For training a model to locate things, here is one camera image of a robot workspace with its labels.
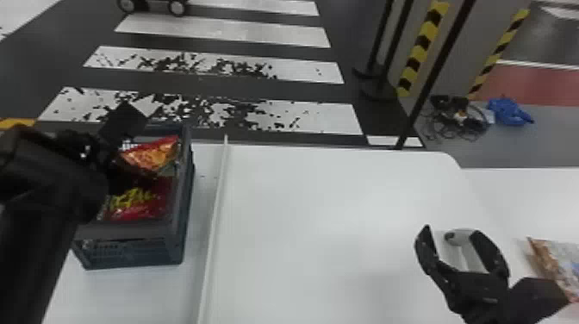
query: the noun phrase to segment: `robotic arm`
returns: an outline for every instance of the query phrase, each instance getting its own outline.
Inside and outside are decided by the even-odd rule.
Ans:
[[[146,122],[123,103],[97,136],[51,138],[23,125],[0,136],[2,323],[42,323],[78,225],[99,214],[107,195],[153,176],[117,152]]]
[[[488,273],[463,272],[439,259],[433,235],[424,226],[414,243],[422,270],[445,296],[448,308],[467,324],[535,324],[569,304],[552,280],[525,277],[508,287],[510,272],[499,248],[479,231],[452,231],[445,240],[471,244]]]

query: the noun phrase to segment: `black floor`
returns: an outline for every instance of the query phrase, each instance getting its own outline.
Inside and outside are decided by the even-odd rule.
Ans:
[[[184,76],[139,75],[136,84],[132,72],[110,73],[83,69],[86,59],[104,42],[123,46],[146,46],[171,49],[171,44],[160,37],[114,32],[124,15],[113,1],[62,0],[0,42],[0,117],[36,118],[64,86],[98,88],[113,84],[120,90],[179,90],[180,82],[193,82],[196,90],[211,95],[269,97],[287,100],[353,103],[360,127],[365,135],[397,135],[406,116],[400,105],[373,103],[359,95],[359,81],[352,76],[352,64],[368,53],[374,37],[377,19],[383,3],[377,0],[317,0],[321,25],[326,29],[332,49],[306,50],[300,47],[278,47],[264,44],[246,46],[237,44],[232,51],[230,42],[217,40],[187,40],[179,46],[191,50],[209,47],[219,51],[230,47],[229,53],[256,55],[278,52],[279,57],[327,59],[339,63],[346,86],[331,84],[286,83],[283,88],[270,86],[260,80],[186,78]],[[311,18],[248,12],[245,16],[227,9],[198,9],[196,15],[214,18],[235,18],[260,22],[316,24]],[[62,123],[37,124],[39,128],[69,127]],[[74,128],[91,130],[95,125],[77,124]],[[219,138],[226,130],[198,129],[200,137]],[[327,134],[284,134],[227,130],[241,140],[266,142],[296,142],[338,145],[367,145],[364,136]]]

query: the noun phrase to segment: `tangled wires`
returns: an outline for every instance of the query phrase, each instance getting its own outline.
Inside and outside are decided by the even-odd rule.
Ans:
[[[466,98],[432,96],[431,103],[433,111],[422,116],[425,123],[420,128],[427,140],[461,138],[474,142],[489,129],[486,115]]]

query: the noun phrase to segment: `red chip bag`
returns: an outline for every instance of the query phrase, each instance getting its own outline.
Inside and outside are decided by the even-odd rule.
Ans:
[[[104,216],[109,221],[160,219],[165,216],[173,178],[159,177],[147,188],[136,187],[112,196]]]
[[[121,156],[131,165],[158,171],[177,157],[178,136],[164,137],[151,143],[140,144],[123,153]]]

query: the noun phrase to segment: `red floor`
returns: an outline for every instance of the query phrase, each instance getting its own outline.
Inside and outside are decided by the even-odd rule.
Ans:
[[[476,98],[501,95],[517,103],[579,108],[579,71],[497,65]]]

